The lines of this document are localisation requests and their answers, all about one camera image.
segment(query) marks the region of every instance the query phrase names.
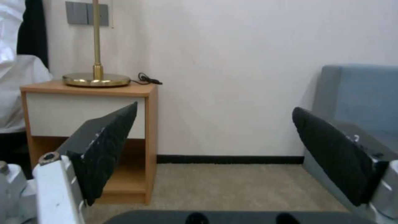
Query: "lamp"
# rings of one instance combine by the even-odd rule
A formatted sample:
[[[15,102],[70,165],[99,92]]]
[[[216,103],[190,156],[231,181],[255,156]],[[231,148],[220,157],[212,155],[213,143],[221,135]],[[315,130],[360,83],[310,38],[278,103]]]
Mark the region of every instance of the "lamp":
[[[94,15],[94,56],[93,73],[73,73],[62,76],[66,85],[80,87],[117,87],[130,84],[130,78],[124,75],[104,74],[100,50],[100,10],[98,0],[93,0]]]

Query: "beige carpet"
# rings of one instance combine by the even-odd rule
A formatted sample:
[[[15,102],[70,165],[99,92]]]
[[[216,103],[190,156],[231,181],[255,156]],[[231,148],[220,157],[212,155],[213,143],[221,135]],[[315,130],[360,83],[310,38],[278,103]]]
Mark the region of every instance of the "beige carpet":
[[[86,221],[137,209],[347,211],[301,165],[159,164],[150,206],[95,204]]]

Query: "light switch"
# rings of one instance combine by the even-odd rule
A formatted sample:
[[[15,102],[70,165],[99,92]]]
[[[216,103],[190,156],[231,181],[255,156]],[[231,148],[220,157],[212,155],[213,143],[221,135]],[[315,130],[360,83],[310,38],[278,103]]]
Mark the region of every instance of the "light switch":
[[[100,26],[109,26],[109,12],[108,5],[100,4],[99,6],[99,25]],[[88,24],[94,25],[94,16],[93,16],[93,4],[87,4],[87,18]]]
[[[88,24],[87,4],[81,2],[65,2],[66,17],[69,24]]]

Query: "nightstand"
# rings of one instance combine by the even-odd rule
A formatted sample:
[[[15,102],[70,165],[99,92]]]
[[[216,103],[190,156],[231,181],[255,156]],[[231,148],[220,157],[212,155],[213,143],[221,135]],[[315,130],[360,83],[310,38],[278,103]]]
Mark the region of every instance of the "nightstand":
[[[55,151],[85,121],[137,101],[137,117],[119,165],[96,202],[150,203],[157,155],[156,85],[80,88],[55,80],[22,86],[21,96],[32,166],[41,155]]]

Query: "drawer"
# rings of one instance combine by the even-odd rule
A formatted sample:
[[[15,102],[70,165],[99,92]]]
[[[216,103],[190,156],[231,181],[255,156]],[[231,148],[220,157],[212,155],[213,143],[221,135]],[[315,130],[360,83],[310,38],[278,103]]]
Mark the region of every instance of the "drawer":
[[[71,136],[85,121],[102,117],[135,101],[137,117],[128,138],[145,138],[145,98],[26,93],[32,136]]]

